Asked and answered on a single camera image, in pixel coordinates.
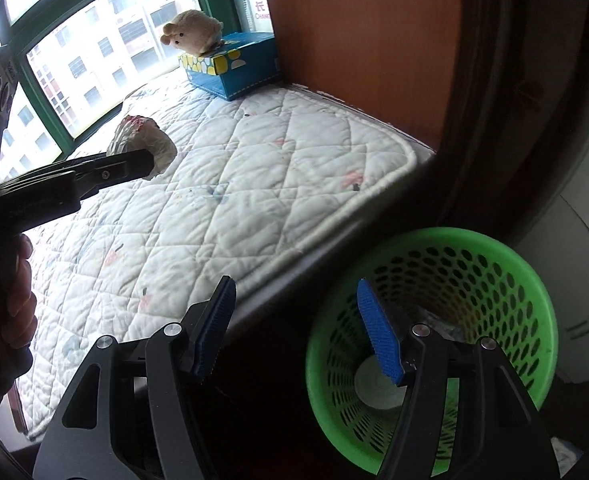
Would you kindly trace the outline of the person's left hand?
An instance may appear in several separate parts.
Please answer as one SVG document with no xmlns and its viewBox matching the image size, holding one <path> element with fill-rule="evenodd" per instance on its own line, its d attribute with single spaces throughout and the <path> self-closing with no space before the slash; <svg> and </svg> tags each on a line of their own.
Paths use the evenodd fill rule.
<svg viewBox="0 0 589 480">
<path fill-rule="evenodd" d="M 0 363 L 30 358 L 29 344 L 37 326 L 32 252 L 24 234 L 0 240 Z"/>
</svg>

